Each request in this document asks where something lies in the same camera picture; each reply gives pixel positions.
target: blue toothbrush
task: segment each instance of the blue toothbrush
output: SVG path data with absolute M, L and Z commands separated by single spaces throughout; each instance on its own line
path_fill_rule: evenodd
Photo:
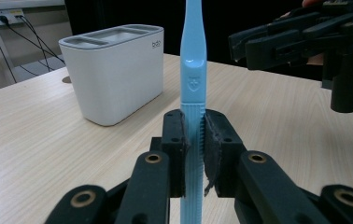
M 199 224 L 203 205 L 203 144 L 206 97 L 206 43 L 201 0 L 187 0 L 180 48 L 180 107 L 191 143 L 186 156 L 186 195 L 180 223 Z

